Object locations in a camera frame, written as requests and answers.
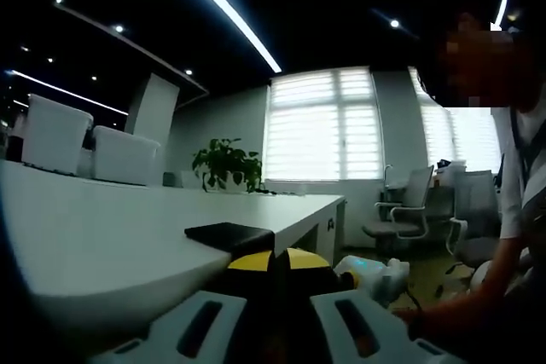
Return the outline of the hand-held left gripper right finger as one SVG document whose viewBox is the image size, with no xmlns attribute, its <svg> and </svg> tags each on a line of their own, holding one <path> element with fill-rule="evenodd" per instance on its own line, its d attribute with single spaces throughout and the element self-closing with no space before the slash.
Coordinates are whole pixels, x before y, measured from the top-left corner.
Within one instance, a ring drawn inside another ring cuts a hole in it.
<svg viewBox="0 0 546 364">
<path fill-rule="evenodd" d="M 320 273 L 304 289 L 332 363 L 462 363 L 463 360 L 420 338 L 388 307 L 365 292 L 350 289 L 326 259 L 309 251 L 287 249 L 294 273 Z"/>
</svg>

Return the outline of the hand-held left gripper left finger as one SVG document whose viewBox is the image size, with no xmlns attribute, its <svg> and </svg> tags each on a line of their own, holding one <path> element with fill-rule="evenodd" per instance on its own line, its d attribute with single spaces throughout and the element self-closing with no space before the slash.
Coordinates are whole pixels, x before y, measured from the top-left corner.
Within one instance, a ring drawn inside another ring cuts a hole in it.
<svg viewBox="0 0 546 364">
<path fill-rule="evenodd" d="M 231 363 L 238 344 L 251 349 L 257 307 L 272 278 L 273 251 L 231 262 L 212 283 L 153 321 L 146 338 L 133 338 L 89 363 Z"/>
</svg>

